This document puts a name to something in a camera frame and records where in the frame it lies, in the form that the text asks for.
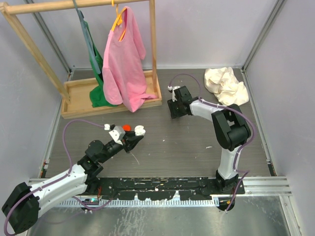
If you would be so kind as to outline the orange charging case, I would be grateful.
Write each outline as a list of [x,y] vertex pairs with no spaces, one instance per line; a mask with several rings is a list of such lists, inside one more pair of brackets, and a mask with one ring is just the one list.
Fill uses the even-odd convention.
[[131,131],[131,126],[128,124],[123,125],[123,130],[124,131]]

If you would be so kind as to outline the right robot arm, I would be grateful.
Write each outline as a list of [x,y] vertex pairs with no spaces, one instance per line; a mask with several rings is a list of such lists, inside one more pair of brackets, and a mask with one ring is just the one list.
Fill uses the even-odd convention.
[[172,98],[167,101],[171,118],[186,115],[205,118],[213,123],[217,142],[222,147],[216,171],[216,188],[226,194],[238,182],[238,157],[251,136],[251,130],[238,105],[222,106],[192,97],[185,86],[168,86]]

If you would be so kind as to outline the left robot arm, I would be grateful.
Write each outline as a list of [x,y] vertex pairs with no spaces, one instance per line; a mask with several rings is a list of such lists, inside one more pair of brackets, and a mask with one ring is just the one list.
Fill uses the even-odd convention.
[[1,208],[5,215],[5,235],[9,235],[8,226],[12,227],[13,235],[23,233],[44,213],[70,197],[96,193],[99,187],[97,175],[103,170],[102,163],[122,150],[129,153],[144,138],[145,132],[119,133],[114,129],[109,132],[111,141],[106,144],[100,140],[92,141],[85,155],[68,170],[33,185],[18,184]]

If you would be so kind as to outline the white charging case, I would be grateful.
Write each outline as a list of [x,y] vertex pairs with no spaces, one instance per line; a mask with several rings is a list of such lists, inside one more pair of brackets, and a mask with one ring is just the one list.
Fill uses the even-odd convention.
[[137,125],[134,128],[135,136],[144,136],[146,133],[146,130],[144,129],[144,126],[142,125]]

